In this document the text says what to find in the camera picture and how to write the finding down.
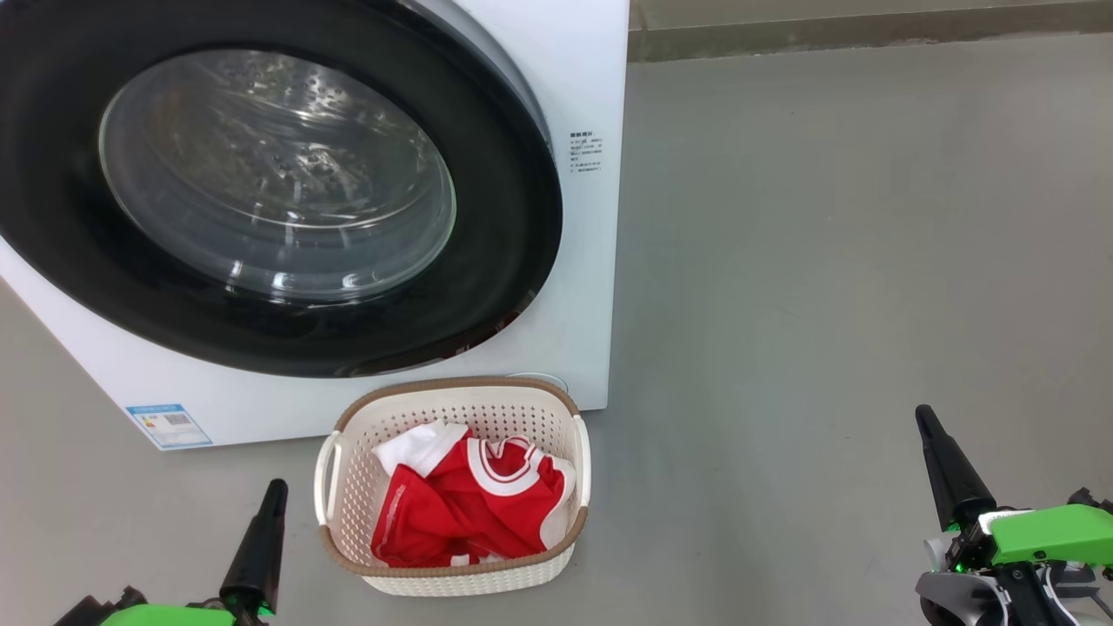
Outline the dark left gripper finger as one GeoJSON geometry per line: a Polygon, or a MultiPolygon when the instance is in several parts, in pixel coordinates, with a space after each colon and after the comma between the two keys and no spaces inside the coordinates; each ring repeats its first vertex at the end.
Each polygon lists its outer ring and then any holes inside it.
{"type": "Polygon", "coordinates": [[[220,601],[234,625],[262,625],[263,616],[276,614],[287,500],[289,485],[270,480],[223,579],[220,601]]]}

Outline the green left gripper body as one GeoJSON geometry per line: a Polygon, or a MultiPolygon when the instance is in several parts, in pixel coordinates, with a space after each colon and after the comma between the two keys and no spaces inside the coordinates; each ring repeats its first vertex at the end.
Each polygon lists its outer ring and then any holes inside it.
{"type": "Polygon", "coordinates": [[[104,626],[230,626],[235,618],[221,609],[171,606],[161,603],[137,603],[128,609],[108,615],[104,626]]]}

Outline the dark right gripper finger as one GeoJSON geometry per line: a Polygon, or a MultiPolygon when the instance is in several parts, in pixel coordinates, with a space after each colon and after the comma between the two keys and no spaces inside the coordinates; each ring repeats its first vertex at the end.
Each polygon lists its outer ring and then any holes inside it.
{"type": "Polygon", "coordinates": [[[940,530],[964,531],[997,509],[996,499],[930,405],[918,405],[915,419],[940,530]]]}

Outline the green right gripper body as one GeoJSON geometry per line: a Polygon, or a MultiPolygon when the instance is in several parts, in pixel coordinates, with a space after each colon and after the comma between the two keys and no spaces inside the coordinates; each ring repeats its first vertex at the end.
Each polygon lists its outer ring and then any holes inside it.
{"type": "Polygon", "coordinates": [[[1089,503],[981,513],[946,549],[946,570],[989,570],[1009,563],[1112,563],[1112,515],[1089,503]]]}

